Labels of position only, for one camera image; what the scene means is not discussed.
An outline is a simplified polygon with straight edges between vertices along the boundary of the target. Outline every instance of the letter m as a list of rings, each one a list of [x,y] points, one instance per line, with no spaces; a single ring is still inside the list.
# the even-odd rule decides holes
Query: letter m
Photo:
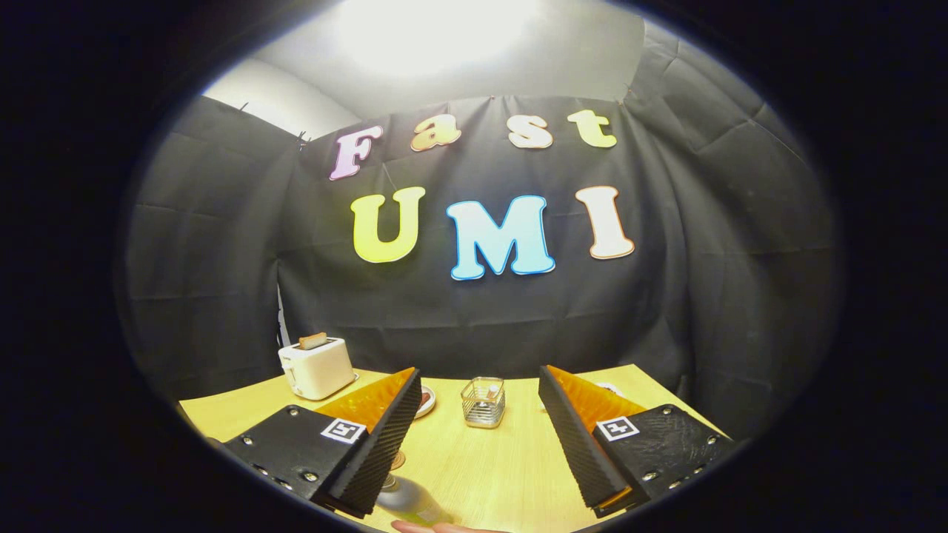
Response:
[[[447,207],[458,231],[458,265],[451,270],[455,280],[476,280],[484,268],[477,261],[477,249],[495,274],[507,265],[510,250],[517,247],[517,258],[510,269],[515,274],[542,274],[556,266],[546,252],[543,237],[542,196],[518,196],[510,202],[500,227],[494,223],[481,202],[458,202]]]

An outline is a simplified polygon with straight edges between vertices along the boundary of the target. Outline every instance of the black fabric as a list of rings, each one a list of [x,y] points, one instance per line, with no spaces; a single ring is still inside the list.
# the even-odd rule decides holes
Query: black fabric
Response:
[[[429,377],[534,377],[634,362],[741,439],[787,405],[816,368],[841,284],[830,203],[801,144],[733,74],[646,24],[630,93],[616,101],[475,98],[371,119],[302,149],[289,134],[207,99],[155,158],[128,253],[143,369],[175,397],[211,395],[281,371],[279,281],[289,337],[326,331],[353,364]],[[611,149],[566,117],[609,118]],[[459,140],[415,153],[414,127],[457,117]],[[554,144],[523,150],[506,120],[538,115]],[[336,139],[381,125],[357,175],[330,181]],[[574,194],[611,185],[636,250],[596,260]],[[383,194],[379,237],[398,232],[396,189],[422,186],[419,237],[394,263],[353,248],[350,204]],[[543,196],[556,268],[451,279],[445,209],[480,201],[500,223]]]
[[[158,147],[126,251],[139,366],[167,394],[211,395],[277,375],[271,244],[296,138],[206,98]]]
[[[586,144],[566,118],[582,109],[608,117],[612,149]],[[442,113],[461,137],[415,153],[415,125]],[[553,146],[524,150],[508,139],[513,115],[550,124]],[[380,124],[357,175],[331,181],[336,138]],[[649,133],[617,102],[549,97],[453,101],[368,120],[310,143],[286,191],[280,230],[280,287],[291,338],[325,330],[347,340],[353,364],[431,377],[535,377],[541,364],[582,372],[636,362],[669,389],[694,363],[687,347],[681,216]],[[597,260],[579,189],[611,185],[629,256]],[[353,248],[350,204],[383,194],[379,237],[398,232],[395,189],[421,186],[418,242],[397,262],[370,264]],[[446,208],[480,201],[500,224],[521,195],[546,198],[543,231],[556,261],[549,273],[456,281],[457,236]]]
[[[789,405],[834,332],[832,204],[799,139],[750,87],[649,23],[645,49],[626,107],[652,134],[682,214],[692,404],[743,438]]]

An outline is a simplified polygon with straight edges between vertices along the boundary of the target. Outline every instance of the plate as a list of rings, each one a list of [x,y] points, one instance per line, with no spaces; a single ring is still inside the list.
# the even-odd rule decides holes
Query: plate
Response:
[[[421,407],[418,408],[418,413],[415,413],[415,418],[421,418],[422,416],[428,414],[432,409],[434,409],[434,391],[426,387],[425,385],[421,386],[421,393],[428,393],[431,395],[428,398],[428,401],[423,403]]]

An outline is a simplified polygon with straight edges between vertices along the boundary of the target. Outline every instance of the hand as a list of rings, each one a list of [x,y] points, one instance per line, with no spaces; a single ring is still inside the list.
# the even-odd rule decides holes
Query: hand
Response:
[[[506,533],[493,529],[471,529],[470,527],[455,524],[435,524],[432,527],[424,527],[423,525],[412,524],[404,520],[392,522],[392,527],[401,533]]]

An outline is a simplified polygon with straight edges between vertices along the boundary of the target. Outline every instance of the wooden table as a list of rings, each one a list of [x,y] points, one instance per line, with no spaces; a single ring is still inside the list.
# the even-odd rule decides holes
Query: wooden table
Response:
[[[315,409],[385,376],[356,371],[359,379],[355,383],[322,401],[294,395],[286,378],[280,376],[243,389],[184,400],[181,407],[201,433],[224,442],[286,405]],[[677,405],[721,432],[635,365],[578,376],[611,383],[646,409]],[[538,382],[538,378],[505,381],[506,413],[499,427],[489,430],[470,428],[464,422],[461,389],[466,380],[422,377],[422,384],[434,391],[437,401],[429,414],[412,423],[401,448],[407,460],[394,473],[427,488],[455,517],[456,524],[469,527],[560,533],[616,516],[597,520],[583,506],[553,424],[542,410]],[[378,507],[363,520],[340,515],[394,531],[394,517]]]

